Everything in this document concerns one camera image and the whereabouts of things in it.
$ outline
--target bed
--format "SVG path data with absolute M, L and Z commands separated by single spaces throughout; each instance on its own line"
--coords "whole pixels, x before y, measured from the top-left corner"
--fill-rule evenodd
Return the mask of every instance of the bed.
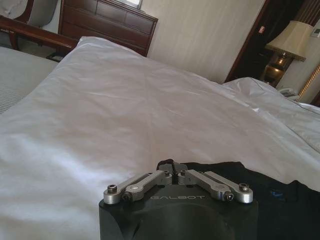
M 83 37 L 0 115 L 0 239 L 99 239 L 106 186 L 168 158 L 320 191 L 319 114 L 252 78 L 220 85 Z
M 57 63 L 0 47 L 0 114 L 32 92 Z

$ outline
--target beige wall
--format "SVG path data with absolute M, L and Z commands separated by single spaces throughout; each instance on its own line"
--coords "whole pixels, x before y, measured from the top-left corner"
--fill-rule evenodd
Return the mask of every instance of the beige wall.
M 159 18 L 148 57 L 223 83 L 264 0 L 143 0 Z
M 320 28 L 320 21 L 315 27 Z M 306 60 L 304 62 L 294 60 L 277 85 L 277 89 L 292 88 L 298 93 L 318 64 L 320 64 L 320 38 L 310 37 L 306 50 Z M 300 102 L 310 103 L 319 91 L 320 76 L 318 75 L 302 96 Z

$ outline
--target table lamp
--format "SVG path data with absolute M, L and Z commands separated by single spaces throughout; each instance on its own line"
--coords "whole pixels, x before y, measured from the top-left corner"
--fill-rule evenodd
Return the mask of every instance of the table lamp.
M 275 51 L 277 57 L 273 58 L 264 69 L 263 81 L 275 85 L 285 74 L 288 62 L 296 59 L 306 60 L 306 47 L 313 27 L 300 21 L 290 21 L 289 25 L 265 48 Z

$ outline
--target metal linkage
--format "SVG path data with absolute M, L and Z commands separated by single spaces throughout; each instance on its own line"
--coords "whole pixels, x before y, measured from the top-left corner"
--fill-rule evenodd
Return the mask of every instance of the metal linkage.
M 118 186 L 112 184 L 103 193 L 106 204 L 117 204 L 121 201 L 141 200 L 145 193 L 155 185 L 171 185 L 172 175 L 168 171 L 155 171 L 148 174 L 136 175 Z
M 181 171 L 178 177 L 179 184 L 198 185 L 210 193 L 214 199 L 220 201 L 232 201 L 234 199 L 234 195 L 227 185 L 216 182 L 195 170 Z
M 157 170 L 148 174 L 136 175 L 127 181 L 117 185 L 109 185 L 103 193 L 103 201 L 106 204 L 117 204 L 121 200 L 135 202 L 143 199 L 145 193 L 155 185 L 171 185 L 173 175 L 168 170 Z M 239 203 L 252 203 L 253 191 L 245 183 L 236 184 L 212 171 L 205 173 L 195 170 L 181 170 L 178 174 L 180 185 L 198 185 L 211 197 L 220 201 L 232 201 Z
M 245 183 L 236 184 L 212 171 L 206 171 L 203 175 L 231 188 L 235 200 L 239 203 L 249 204 L 254 200 L 254 192 L 249 188 L 249 185 Z

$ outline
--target dresser drawer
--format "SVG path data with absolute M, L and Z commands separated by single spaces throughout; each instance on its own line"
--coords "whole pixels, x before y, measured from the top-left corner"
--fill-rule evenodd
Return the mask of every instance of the dresser drawer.
M 149 36 L 146 34 L 134 31 L 105 18 L 78 11 L 67 5 L 64 6 L 63 21 L 75 24 L 84 29 L 93 30 L 129 44 L 141 47 L 146 47 L 148 45 Z
M 96 12 L 97 3 L 97 0 L 64 0 L 65 5 L 91 13 Z
M 125 46 L 129 49 L 132 49 L 135 52 L 137 52 L 143 56 L 146 54 L 146 49 L 143 47 L 131 45 L 127 42 L 123 42 L 121 40 L 114 39 L 110 36 L 107 36 L 105 34 L 102 34 L 102 33 L 99 33 L 99 32 L 93 31 L 93 30 L 84 29 L 82 27 L 76 26 L 74 24 L 70 24 L 68 22 L 63 23 L 61 33 L 62 33 L 62 35 L 73 38 L 73 39 L 80 39 L 82 36 L 104 38 L 104 39 L 108 39 L 116 44 L 120 44 L 120 45 Z
M 96 14 L 102 17 L 105 17 L 110 20 L 117 21 L 121 24 L 125 23 L 127 12 L 123 9 L 107 5 L 98 1 L 96 7 Z
M 126 26 L 137 29 L 145 34 L 151 34 L 154 26 L 153 21 L 134 15 L 130 12 L 127 13 L 124 23 Z

